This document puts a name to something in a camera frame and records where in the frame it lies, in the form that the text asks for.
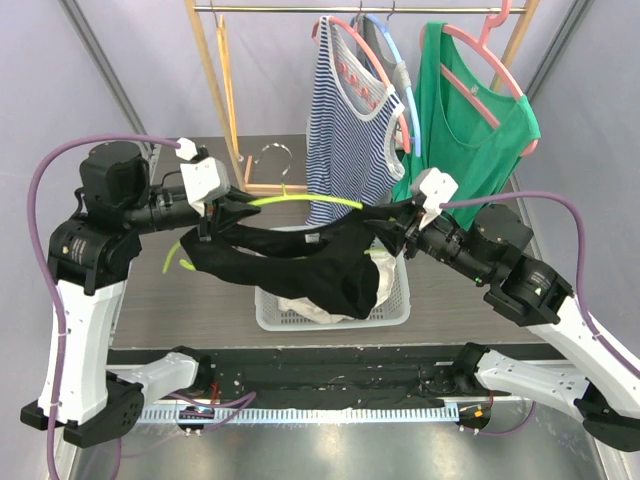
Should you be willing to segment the lime green hanger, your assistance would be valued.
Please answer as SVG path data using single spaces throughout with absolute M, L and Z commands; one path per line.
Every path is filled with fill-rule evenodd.
M 252 172 L 254 166 L 257 166 L 265 153 L 272 149 L 280 149 L 287 153 L 289 157 L 286 168 L 280 175 L 281 182 L 279 184 L 257 184 L 252 183 Z M 284 144 L 273 142 L 266 144 L 262 147 L 260 155 L 256 158 L 249 156 L 244 173 L 244 182 L 246 192 L 257 197 L 257 200 L 250 201 L 254 206 L 267 206 L 284 202 L 320 202 L 350 207 L 351 209 L 362 210 L 364 208 L 361 202 L 357 202 L 350 199 L 330 196 L 311 194 L 307 191 L 306 185 L 290 184 L 287 185 L 285 181 L 290 172 L 293 161 L 293 154 L 291 150 Z

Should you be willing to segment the wooden clothes rack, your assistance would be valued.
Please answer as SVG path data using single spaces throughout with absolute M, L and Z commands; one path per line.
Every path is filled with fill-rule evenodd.
M 539 6 L 537 1 L 526 1 L 521 7 L 515 7 L 511 1 L 504 1 L 499 7 L 362 7 L 362 6 L 227 6 L 210 5 L 201 6 L 194 1 L 187 1 L 185 8 L 190 20 L 192 31 L 198 47 L 202 67 L 212 95 L 219 122 L 222 127 L 225 144 L 231 158 L 233 171 L 239 188 L 246 192 L 244 173 L 245 167 L 240 166 L 240 161 L 236 156 L 231 140 L 231 131 L 227 114 L 226 98 L 224 90 L 220 89 L 217 75 L 211 59 L 209 44 L 206 39 L 204 28 L 200 19 L 202 13 L 276 13 L 276 14 L 382 14 L 393 15 L 481 15 L 485 14 L 482 32 L 478 37 L 466 33 L 458 27 L 449 26 L 446 32 L 453 37 L 463 41 L 463 43 L 475 50 L 489 65 L 495 70 L 494 80 L 491 89 L 496 91 L 501 86 L 506 86 L 515 97 L 523 94 L 522 89 L 517 84 L 513 75 L 509 72 L 515 55 L 520 48 L 527 29 Z M 497 58 L 488 48 L 488 39 L 491 31 L 506 22 L 510 15 L 518 15 L 520 19 L 516 23 L 509 42 L 505 47 L 504 54 Z

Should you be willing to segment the pink hanger under striped top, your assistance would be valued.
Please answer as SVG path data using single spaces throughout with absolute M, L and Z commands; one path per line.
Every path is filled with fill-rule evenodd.
M 383 70 L 382 65 L 380 64 L 376 55 L 372 52 L 370 47 L 367 45 L 365 40 L 358 34 L 358 32 L 350 25 L 349 23 L 336 18 L 334 16 L 329 16 L 329 19 L 332 20 L 338 26 L 341 26 L 356 42 L 357 45 L 357 54 L 356 57 L 360 60 L 360 63 L 372 74 L 375 78 L 381 81 L 384 85 L 391 84 L 391 80 L 386 75 Z M 402 146 L 402 148 L 407 153 L 414 153 L 412 151 L 411 144 L 411 135 L 410 135 L 410 127 L 408 126 L 407 121 L 404 118 L 404 114 L 399 118 L 398 124 L 400 127 L 401 137 L 396 137 L 395 140 L 398 144 Z

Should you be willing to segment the grey tank top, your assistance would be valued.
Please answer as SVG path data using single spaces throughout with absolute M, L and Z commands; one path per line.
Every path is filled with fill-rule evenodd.
M 409 106 L 409 96 L 412 94 L 410 75 L 406 62 L 388 28 L 372 14 L 363 14 L 354 18 L 351 26 L 376 55 L 400 99 Z

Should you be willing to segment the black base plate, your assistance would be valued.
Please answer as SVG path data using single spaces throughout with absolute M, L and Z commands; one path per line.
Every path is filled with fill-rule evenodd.
M 229 403 L 254 393 L 253 408 L 298 410 L 440 407 L 456 397 L 486 395 L 479 384 L 456 385 L 455 363 L 480 345 L 391 345 L 206 349 L 212 378 L 172 389 L 166 399 L 217 398 Z

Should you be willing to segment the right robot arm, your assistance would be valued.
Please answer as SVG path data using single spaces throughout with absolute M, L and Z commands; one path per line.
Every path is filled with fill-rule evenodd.
M 591 316 L 577 292 L 551 266 L 525 253 L 533 232 L 504 205 L 484 206 L 469 230 L 447 213 L 425 219 L 411 202 L 370 207 L 368 227 L 393 254 L 424 252 L 485 288 L 484 301 L 561 353 L 576 371 L 522 363 L 469 342 L 451 380 L 465 395 L 480 389 L 524 396 L 576 419 L 600 442 L 623 452 L 639 449 L 639 360 Z

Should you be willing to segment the white plastic laundry basket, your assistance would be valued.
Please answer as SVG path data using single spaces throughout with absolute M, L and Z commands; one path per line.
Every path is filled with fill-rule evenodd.
M 364 319 L 344 318 L 336 323 L 321 324 L 300 315 L 295 310 L 281 310 L 278 298 L 259 287 L 255 288 L 255 309 L 258 325 L 271 332 L 327 331 L 358 328 L 396 326 L 404 323 L 410 315 L 410 292 L 405 260 L 396 258 L 394 279 L 384 302 L 371 310 Z

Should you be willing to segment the blue white striped tank top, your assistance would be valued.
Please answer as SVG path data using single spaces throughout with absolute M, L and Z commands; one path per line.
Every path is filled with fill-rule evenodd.
M 394 87 L 377 80 L 356 57 L 355 40 L 321 17 L 311 112 L 306 182 L 311 194 L 367 205 L 385 201 L 403 178 L 395 133 L 404 105 Z

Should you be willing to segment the green tank top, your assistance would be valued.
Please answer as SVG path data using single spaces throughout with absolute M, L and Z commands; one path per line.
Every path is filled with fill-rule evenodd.
M 540 138 L 528 99 L 502 95 L 483 85 L 463 61 L 443 22 L 429 22 L 422 40 L 422 59 L 414 99 L 421 153 L 401 160 L 404 177 L 393 187 L 395 201 L 411 197 L 419 173 L 437 168 L 455 180 L 454 202 L 500 193 L 517 167 L 522 152 Z M 493 127 L 441 73 L 446 67 L 495 116 Z

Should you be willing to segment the pink hanger under green top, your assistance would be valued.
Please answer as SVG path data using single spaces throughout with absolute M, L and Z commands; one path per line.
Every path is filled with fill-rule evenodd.
M 443 22 L 445 24 L 444 32 L 446 34 L 448 34 L 446 32 L 446 28 L 449 27 L 449 26 L 453 26 L 453 27 L 458 27 L 458 28 L 462 29 L 463 31 L 465 31 L 466 33 L 472 35 L 473 37 L 478 37 L 481 34 L 482 28 L 483 28 L 483 25 L 482 25 L 482 27 L 481 27 L 479 32 L 470 33 L 468 31 L 464 30 L 462 27 L 456 26 L 451 22 L 445 22 L 445 21 L 429 21 L 429 22 Z M 424 26 L 421 28 L 420 35 L 419 35 L 419 40 L 418 40 L 418 45 L 420 47 L 420 63 L 421 63 L 421 59 L 422 59 L 422 40 L 423 40 L 423 35 L 424 35 L 425 31 L 426 31 L 426 24 L 424 24 Z M 502 24 L 501 26 L 493 29 L 491 31 L 490 35 L 492 33 L 494 33 L 495 30 L 497 30 L 498 28 L 502 27 L 504 24 Z M 468 68 L 481 81 L 481 83 L 483 85 L 485 85 L 485 86 L 487 86 L 487 87 L 489 87 L 491 89 L 491 83 L 494 80 L 495 70 L 492 69 L 491 65 L 489 65 L 488 62 L 486 62 L 470 46 L 468 46 L 467 44 L 463 43 L 463 41 L 453 37 L 452 35 L 450 35 L 450 36 L 454 39 L 454 43 L 456 44 L 458 52 L 460 53 L 461 57 L 463 58 L 463 61 L 468 66 Z M 491 49 L 491 42 L 490 42 L 489 39 L 488 39 L 488 48 L 490 49 L 490 51 L 492 53 L 494 53 L 492 51 L 492 49 Z M 494 53 L 494 54 L 496 55 L 497 58 L 501 58 L 503 56 L 500 53 Z M 489 112 L 489 110 L 487 109 L 487 107 L 476 97 L 476 91 L 475 90 L 471 90 L 471 89 L 465 87 L 462 84 L 462 82 L 455 75 L 453 75 L 446 67 L 442 67 L 441 68 L 441 73 L 442 73 L 443 76 L 445 76 L 446 79 L 448 79 L 456 87 L 456 89 L 458 89 L 458 91 L 460 91 L 464 95 L 464 97 L 467 100 L 469 100 L 472 103 L 473 106 L 475 106 L 475 108 L 481 113 L 481 115 L 489 122 L 489 124 L 491 126 L 497 127 L 499 125 L 499 122 L 497 121 L 495 116 L 493 114 L 491 114 Z M 518 97 L 513 96 L 506 86 L 501 86 L 496 91 L 494 91 L 492 89 L 491 90 L 494 91 L 494 92 L 497 92 L 499 94 L 502 94 L 502 95 L 511 95 L 516 99 L 519 99 L 519 98 L 521 98 L 523 96 L 525 96 L 527 98 L 527 95 L 525 94 L 523 87 L 520 86 L 520 88 L 522 89 L 523 94 L 521 96 L 518 96 Z M 538 146 L 539 140 L 540 140 L 540 138 L 535 140 L 535 141 L 533 141 L 526 148 L 526 150 L 524 150 L 522 152 L 521 158 L 524 158 L 524 157 L 527 157 L 527 156 L 533 154 L 533 152 L 535 151 L 536 147 Z

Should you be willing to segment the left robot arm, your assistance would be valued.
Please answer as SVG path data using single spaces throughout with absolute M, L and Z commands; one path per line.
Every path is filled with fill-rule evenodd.
M 152 184 L 141 142 L 137 135 L 90 139 L 76 210 L 34 247 L 52 295 L 53 331 L 43 390 L 20 419 L 79 448 L 124 437 L 146 406 L 166 396 L 183 391 L 200 399 L 212 389 L 211 357 L 185 346 L 125 374 L 107 368 L 142 236 L 187 228 L 204 242 L 256 211 L 222 164 L 186 139 L 174 145 L 181 185 Z

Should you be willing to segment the blue plastic hanger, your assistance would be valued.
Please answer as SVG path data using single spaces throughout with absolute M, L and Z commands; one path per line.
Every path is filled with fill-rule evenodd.
M 403 101 L 406 108 L 404 118 L 410 127 L 412 151 L 416 155 L 420 155 L 422 153 L 423 141 L 411 79 L 406 62 L 391 36 L 388 27 L 375 15 L 370 13 L 353 17 L 350 25 L 365 40 L 376 55 L 384 72 L 391 80 L 391 83 Z

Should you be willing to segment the black tank top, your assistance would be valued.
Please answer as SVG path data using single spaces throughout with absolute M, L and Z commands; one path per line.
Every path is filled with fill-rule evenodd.
M 366 250 L 375 236 L 360 210 L 298 230 L 236 224 L 201 242 L 180 239 L 194 269 L 224 282 L 259 287 L 286 299 L 307 297 L 330 314 L 366 319 L 377 301 L 378 270 Z

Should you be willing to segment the yellow plastic hanger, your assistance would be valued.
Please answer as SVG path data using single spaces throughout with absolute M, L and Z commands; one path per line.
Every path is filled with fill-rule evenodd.
M 236 122 L 236 111 L 234 102 L 233 78 L 231 71 L 231 55 L 229 49 L 228 30 L 223 15 L 216 18 L 216 34 L 218 42 L 219 59 L 222 67 L 224 92 L 226 98 L 227 114 L 231 131 L 232 146 L 238 160 L 244 161 L 244 157 L 239 151 L 239 141 Z

